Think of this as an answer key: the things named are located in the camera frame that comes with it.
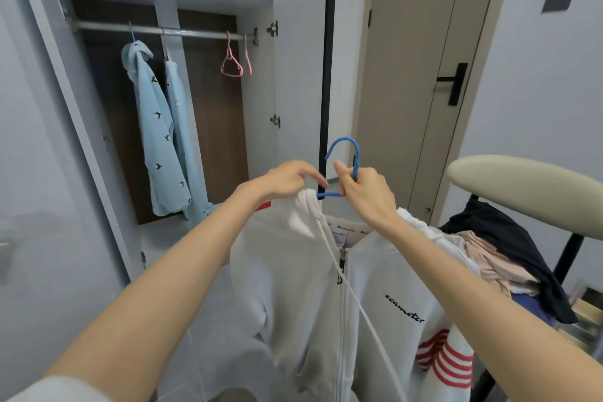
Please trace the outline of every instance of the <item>forearm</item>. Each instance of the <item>forearm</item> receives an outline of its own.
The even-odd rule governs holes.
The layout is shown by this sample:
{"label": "forearm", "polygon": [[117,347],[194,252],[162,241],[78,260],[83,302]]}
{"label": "forearm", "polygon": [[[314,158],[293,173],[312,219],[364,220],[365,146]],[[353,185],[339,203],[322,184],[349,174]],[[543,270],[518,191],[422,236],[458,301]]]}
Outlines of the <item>forearm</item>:
{"label": "forearm", "polygon": [[238,189],[130,284],[50,368],[115,401],[147,402],[212,285],[230,246],[260,204]]}
{"label": "forearm", "polygon": [[603,368],[492,289],[399,217],[381,233],[400,251],[514,402],[599,401]]}

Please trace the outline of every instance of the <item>white zip-up hoodie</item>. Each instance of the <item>white zip-up hoodie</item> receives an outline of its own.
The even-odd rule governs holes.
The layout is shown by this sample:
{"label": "white zip-up hoodie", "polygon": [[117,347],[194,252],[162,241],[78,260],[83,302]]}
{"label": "white zip-up hoodie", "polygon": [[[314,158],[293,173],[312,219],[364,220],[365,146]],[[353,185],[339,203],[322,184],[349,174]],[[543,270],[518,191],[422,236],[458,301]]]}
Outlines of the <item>white zip-up hoodie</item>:
{"label": "white zip-up hoodie", "polygon": [[[441,232],[398,214],[479,273]],[[260,335],[290,383],[320,401],[403,399],[334,257],[408,399],[468,401],[473,351],[441,305],[385,238],[323,215],[314,190],[255,212],[230,252],[248,332]]]}

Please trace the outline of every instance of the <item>blue fabric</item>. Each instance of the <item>blue fabric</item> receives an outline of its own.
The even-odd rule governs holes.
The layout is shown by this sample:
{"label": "blue fabric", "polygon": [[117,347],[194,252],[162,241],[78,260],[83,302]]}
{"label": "blue fabric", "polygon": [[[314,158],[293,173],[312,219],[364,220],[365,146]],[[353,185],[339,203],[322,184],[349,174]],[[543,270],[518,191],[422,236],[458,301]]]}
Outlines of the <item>blue fabric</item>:
{"label": "blue fabric", "polygon": [[551,317],[547,313],[545,313],[545,311],[540,306],[540,301],[537,297],[531,297],[527,294],[511,294],[511,298],[516,301],[519,305],[524,307],[527,311],[538,316],[549,326],[553,324]]}
{"label": "blue fabric", "polygon": [[198,159],[199,162],[195,161],[195,151],[192,146],[187,119],[185,89],[178,76],[177,63],[167,61],[165,63],[165,73],[168,99],[174,118],[176,152],[192,196],[191,206],[185,215],[191,226],[195,226],[207,217],[214,206],[207,199],[201,158]]}
{"label": "blue fabric", "polygon": [[145,165],[151,183],[153,212],[158,216],[175,213],[188,207],[191,193],[178,161],[174,121],[168,102],[147,60],[153,54],[141,41],[121,50],[121,61],[134,84],[138,122],[145,153]]}

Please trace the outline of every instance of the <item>beige door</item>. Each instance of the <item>beige door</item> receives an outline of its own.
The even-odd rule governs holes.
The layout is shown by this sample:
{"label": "beige door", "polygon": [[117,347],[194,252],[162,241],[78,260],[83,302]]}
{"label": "beige door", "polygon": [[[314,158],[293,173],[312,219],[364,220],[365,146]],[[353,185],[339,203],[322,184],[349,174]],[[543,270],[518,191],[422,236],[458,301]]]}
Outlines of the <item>beige door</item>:
{"label": "beige door", "polygon": [[371,3],[356,133],[361,162],[385,175],[398,206],[427,222],[488,1]]}

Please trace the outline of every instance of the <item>person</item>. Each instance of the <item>person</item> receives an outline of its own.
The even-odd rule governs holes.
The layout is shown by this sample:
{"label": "person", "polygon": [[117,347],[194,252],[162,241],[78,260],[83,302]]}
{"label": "person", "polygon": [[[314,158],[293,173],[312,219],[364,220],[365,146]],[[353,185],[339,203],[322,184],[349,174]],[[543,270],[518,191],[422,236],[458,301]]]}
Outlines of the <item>person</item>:
{"label": "person", "polygon": [[[360,169],[355,182],[342,162],[335,169],[341,193],[396,246],[509,398],[603,399],[603,368],[408,225],[383,176]],[[147,402],[247,219],[265,201],[299,192],[305,177],[328,185],[307,162],[290,161],[237,187],[11,401]]]}

